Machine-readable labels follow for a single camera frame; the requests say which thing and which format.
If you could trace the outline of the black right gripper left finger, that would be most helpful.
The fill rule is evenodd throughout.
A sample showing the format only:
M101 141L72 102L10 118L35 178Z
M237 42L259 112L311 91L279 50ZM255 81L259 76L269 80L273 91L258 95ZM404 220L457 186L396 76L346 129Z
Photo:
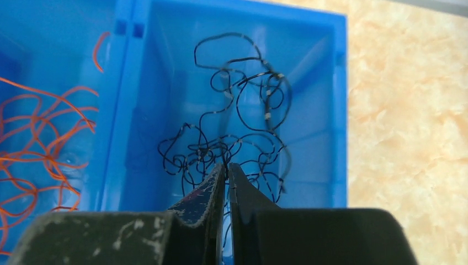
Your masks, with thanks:
M38 217L8 264L220 264L225 168L158 212L70 212Z

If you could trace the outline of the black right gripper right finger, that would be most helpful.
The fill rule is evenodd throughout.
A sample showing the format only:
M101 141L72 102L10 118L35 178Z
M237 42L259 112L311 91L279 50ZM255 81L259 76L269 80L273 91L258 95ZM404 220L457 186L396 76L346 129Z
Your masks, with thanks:
M236 163L228 168L234 264L416 264L382 209L281 208Z

